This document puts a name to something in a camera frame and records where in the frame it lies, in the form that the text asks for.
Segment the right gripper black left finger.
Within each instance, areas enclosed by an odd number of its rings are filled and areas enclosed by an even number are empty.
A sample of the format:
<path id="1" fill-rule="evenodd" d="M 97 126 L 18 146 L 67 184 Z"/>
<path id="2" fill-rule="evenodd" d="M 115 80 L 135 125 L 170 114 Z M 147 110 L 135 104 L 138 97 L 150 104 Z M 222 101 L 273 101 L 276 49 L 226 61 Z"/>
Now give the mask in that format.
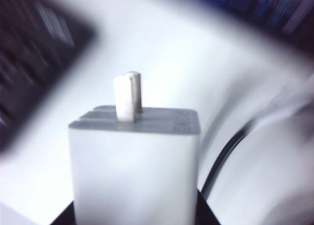
<path id="1" fill-rule="evenodd" d="M 73 201 L 51 223 L 51 225 L 76 225 Z"/>

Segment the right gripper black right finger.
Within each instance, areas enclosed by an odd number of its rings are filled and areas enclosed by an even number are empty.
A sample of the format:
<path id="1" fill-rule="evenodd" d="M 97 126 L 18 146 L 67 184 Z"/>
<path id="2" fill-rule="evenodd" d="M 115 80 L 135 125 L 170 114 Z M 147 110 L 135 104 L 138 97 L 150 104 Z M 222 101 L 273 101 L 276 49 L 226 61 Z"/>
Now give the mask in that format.
<path id="1" fill-rule="evenodd" d="M 200 191 L 197 194 L 197 206 L 195 215 L 196 225 L 220 225 L 220 222 L 208 206 Z"/>

